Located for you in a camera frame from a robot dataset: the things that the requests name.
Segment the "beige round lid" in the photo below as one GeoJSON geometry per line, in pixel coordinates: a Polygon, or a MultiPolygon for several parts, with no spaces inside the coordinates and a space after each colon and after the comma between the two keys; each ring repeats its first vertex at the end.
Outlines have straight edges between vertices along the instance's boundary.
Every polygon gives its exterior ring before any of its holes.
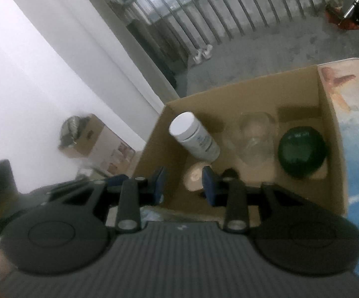
{"type": "Polygon", "coordinates": [[[203,189],[202,172],[203,168],[210,164],[200,161],[192,165],[183,176],[183,185],[190,192],[199,192],[203,189]]]}

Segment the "printed appliance carton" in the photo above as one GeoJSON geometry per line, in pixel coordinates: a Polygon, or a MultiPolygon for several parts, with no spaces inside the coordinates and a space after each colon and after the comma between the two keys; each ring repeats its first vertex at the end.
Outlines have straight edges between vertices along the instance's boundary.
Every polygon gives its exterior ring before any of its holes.
{"type": "Polygon", "coordinates": [[[88,156],[88,160],[100,170],[117,175],[127,172],[134,155],[134,149],[104,126],[88,156]]]}

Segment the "white supplement bottle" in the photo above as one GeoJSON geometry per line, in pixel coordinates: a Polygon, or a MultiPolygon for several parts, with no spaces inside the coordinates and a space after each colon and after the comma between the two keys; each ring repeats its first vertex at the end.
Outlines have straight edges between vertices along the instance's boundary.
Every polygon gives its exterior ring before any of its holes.
{"type": "Polygon", "coordinates": [[[190,154],[212,163],[220,155],[220,147],[192,112],[183,112],[169,125],[169,134],[190,154]]]}

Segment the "clear glass jar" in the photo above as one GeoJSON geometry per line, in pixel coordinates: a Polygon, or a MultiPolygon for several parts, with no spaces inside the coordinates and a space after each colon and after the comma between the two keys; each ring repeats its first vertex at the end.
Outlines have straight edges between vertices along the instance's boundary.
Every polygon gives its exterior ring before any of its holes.
{"type": "Polygon", "coordinates": [[[226,124],[224,145],[245,164],[258,167],[274,157],[276,121],[266,112],[241,113],[226,124]]]}

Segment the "small cardboard box with junk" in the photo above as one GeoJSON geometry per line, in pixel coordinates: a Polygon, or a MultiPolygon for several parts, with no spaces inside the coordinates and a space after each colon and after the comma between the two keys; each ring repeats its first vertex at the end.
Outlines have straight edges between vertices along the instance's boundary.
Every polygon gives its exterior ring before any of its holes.
{"type": "Polygon", "coordinates": [[[94,114],[71,116],[61,126],[58,150],[71,159],[87,158],[104,127],[94,114]]]}

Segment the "open cardboard box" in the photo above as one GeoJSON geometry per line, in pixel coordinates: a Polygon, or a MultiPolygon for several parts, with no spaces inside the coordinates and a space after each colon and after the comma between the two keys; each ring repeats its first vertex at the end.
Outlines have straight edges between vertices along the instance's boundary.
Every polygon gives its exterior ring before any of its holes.
{"type": "Polygon", "coordinates": [[[335,110],[316,66],[232,83],[169,102],[146,143],[136,176],[166,168],[161,212],[204,221],[222,221],[199,191],[185,187],[197,160],[169,134],[171,122],[191,112],[220,147],[212,163],[215,173],[232,168],[249,186],[275,183],[337,215],[348,211],[344,150],[335,110]],[[298,126],[318,131],[327,147],[321,167],[310,176],[294,178],[278,159],[283,135],[298,126]]]}

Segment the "dark green round container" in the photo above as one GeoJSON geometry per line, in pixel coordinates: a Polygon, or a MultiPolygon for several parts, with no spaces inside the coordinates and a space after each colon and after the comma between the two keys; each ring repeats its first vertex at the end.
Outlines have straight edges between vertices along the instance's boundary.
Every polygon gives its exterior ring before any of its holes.
{"type": "Polygon", "coordinates": [[[321,133],[312,126],[295,126],[286,131],[278,144],[278,160],[289,176],[304,179],[321,168],[328,154],[321,133]]]}

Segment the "white sneaker left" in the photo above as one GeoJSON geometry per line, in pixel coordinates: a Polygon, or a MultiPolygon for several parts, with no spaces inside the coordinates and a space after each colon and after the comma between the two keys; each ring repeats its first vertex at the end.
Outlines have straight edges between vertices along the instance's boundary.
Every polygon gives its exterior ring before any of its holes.
{"type": "Polygon", "coordinates": [[[195,65],[199,65],[203,62],[203,50],[198,49],[196,54],[192,57],[195,65]]]}

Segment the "metal balcony railing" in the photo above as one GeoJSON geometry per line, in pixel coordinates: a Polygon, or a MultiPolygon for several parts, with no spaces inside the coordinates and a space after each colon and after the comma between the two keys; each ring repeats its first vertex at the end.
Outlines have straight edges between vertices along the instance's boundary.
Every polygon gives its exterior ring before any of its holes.
{"type": "Polygon", "coordinates": [[[317,15],[324,0],[116,0],[138,20],[188,52],[249,32],[317,15]]]}

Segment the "orange red bag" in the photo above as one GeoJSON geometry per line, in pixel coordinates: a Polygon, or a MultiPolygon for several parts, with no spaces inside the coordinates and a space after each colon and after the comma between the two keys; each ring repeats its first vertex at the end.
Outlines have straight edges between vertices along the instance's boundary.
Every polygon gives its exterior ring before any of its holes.
{"type": "Polygon", "coordinates": [[[351,19],[345,19],[336,8],[326,5],[325,16],[330,24],[336,25],[341,30],[359,30],[359,25],[351,19]]]}

